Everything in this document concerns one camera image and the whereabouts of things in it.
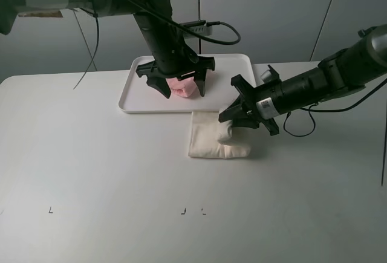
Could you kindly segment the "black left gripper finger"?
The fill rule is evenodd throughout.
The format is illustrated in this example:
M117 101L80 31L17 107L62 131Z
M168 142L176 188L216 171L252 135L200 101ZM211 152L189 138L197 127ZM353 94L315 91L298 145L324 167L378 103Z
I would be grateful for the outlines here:
M197 71L193 79L193 81L195 82L199 90L201 97L204 97L206 92L206 76L207 76L207 71Z
M169 99L171 96L171 89L165 78L161 77L147 77L147 86L157 90L165 98Z

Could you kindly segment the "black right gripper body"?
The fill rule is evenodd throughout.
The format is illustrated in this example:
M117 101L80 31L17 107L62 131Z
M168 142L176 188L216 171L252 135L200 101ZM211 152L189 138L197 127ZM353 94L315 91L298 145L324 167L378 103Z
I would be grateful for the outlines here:
M259 122L264 125L271 136L279 134L279 126L274 118L279 115L274 106L272 94L275 86L280 82L274 81L264 83L257 87L252 87L240 74L231 79L231 85L236 88L239 95L243 97L249 120Z

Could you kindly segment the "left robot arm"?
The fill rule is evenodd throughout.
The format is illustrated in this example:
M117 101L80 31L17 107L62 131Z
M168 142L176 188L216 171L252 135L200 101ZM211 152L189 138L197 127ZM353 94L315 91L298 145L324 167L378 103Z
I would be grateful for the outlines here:
M166 98L171 96L169 79L193 79L205 95L207 72L215 69L215 59L197 55L186 44L184 34L197 34L189 25L173 21L171 0L1 0L1 34L11 32L21 13L76 8L94 18L132 15L154 58L135 69L138 77L146 77L147 85Z

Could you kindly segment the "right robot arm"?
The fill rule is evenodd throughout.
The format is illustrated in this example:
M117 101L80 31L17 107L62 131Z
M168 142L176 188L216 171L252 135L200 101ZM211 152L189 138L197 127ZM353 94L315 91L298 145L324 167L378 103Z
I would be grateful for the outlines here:
M270 135L279 134L275 117L294 110L310 110L312 105L338 99L365 88L386 74L386 26L358 32L360 40L349 48L320 61L317 67L281 80L269 66L262 85L253 87L241 75L231 79L238 98L219 114L219 122L234 127L258 129L264 125Z

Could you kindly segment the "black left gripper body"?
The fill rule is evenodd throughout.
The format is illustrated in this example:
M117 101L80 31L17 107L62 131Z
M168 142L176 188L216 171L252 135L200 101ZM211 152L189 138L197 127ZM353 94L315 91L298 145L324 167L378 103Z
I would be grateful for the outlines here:
M144 30L143 37L151 50L154 61L139 65L139 77L182 79L191 72L215 69L213 57L198 56L186 45L183 35L175 30Z

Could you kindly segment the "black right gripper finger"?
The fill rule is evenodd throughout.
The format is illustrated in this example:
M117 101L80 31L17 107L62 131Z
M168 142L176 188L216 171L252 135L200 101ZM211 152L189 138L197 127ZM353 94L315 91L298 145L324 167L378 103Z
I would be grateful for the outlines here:
M259 122L249 119L235 119L232 121L233 128L250 128L250 129L258 129Z
M248 118L247 106L242 96L238 96L236 100L225 110L221 110L218 116L218 121L224 123L226 121L241 122Z

